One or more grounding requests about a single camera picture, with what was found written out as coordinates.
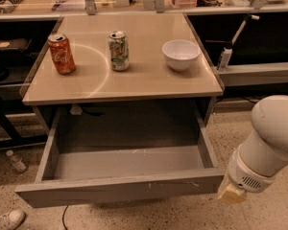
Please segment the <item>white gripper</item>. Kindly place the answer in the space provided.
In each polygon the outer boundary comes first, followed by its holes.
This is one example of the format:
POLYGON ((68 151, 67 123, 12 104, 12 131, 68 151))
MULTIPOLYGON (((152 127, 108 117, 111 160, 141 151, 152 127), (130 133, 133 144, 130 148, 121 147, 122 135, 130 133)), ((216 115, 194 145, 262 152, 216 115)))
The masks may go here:
POLYGON ((262 193, 274 181, 273 176, 263 176, 250 169, 237 148, 229 159, 228 174, 219 186, 218 199, 229 205, 242 203, 247 199, 247 192, 262 193))

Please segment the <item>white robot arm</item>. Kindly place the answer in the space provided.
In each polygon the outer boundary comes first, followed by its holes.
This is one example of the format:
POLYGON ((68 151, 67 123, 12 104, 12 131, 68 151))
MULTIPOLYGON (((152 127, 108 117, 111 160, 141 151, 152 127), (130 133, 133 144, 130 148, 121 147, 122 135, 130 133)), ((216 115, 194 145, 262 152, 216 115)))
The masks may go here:
POLYGON ((218 189, 226 204, 264 192, 288 166, 288 96, 262 99, 252 109, 252 132, 232 153, 218 189))

